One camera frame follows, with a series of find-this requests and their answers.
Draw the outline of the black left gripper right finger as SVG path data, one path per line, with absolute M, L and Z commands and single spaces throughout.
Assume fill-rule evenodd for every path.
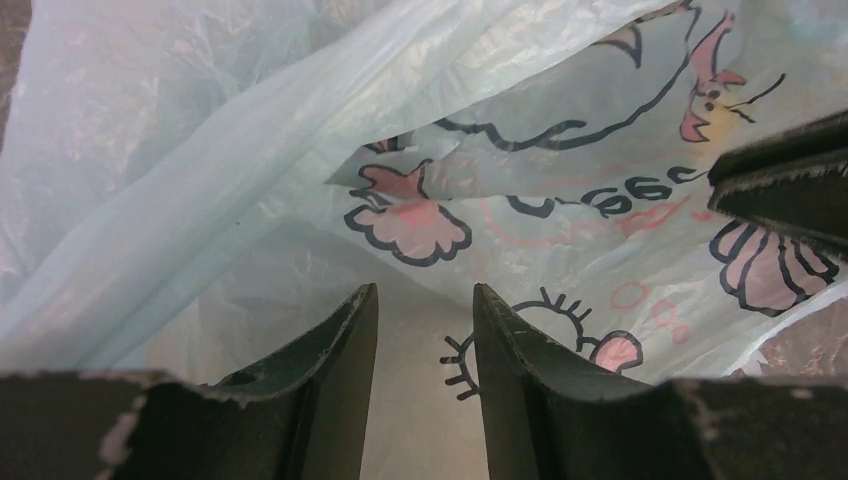
M 674 378 L 610 372 L 473 294 L 493 479 L 843 479 L 843 377 Z

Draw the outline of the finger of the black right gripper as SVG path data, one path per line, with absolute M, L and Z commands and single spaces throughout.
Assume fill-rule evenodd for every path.
M 847 259 L 847 112 L 721 154 L 708 208 Z

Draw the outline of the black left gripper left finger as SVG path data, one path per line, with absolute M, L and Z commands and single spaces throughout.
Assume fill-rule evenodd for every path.
M 375 285 L 214 385 L 157 370 L 5 371 L 5 479 L 355 479 L 378 337 Z

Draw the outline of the light blue plastic bag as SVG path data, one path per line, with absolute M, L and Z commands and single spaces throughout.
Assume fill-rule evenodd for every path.
M 132 380 L 95 479 L 218 479 L 199 386 L 377 287 L 318 364 L 322 479 L 490 479 L 473 289 L 595 371 L 756 372 L 847 293 L 821 248 L 711 212 L 727 149 L 847 103 L 843 1 L 35 1 L 1 153 L 1 368 Z

